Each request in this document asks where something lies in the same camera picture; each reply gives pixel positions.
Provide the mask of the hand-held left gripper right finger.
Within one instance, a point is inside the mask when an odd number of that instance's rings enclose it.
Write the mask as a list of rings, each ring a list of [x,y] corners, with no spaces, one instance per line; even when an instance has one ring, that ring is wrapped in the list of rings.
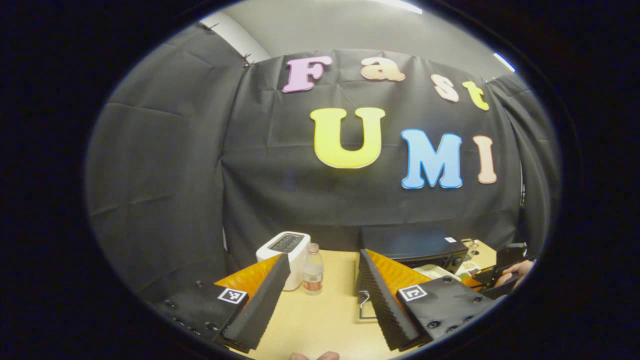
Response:
[[[452,276],[432,279],[370,249],[359,253],[358,273],[390,350],[447,337],[496,305]]]

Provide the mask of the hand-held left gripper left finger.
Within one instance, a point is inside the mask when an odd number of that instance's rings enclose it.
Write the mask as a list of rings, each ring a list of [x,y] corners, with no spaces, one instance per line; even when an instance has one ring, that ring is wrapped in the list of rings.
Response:
[[[290,276],[278,253],[215,280],[203,266],[157,282],[157,310],[183,332],[211,346],[249,353],[258,348]]]

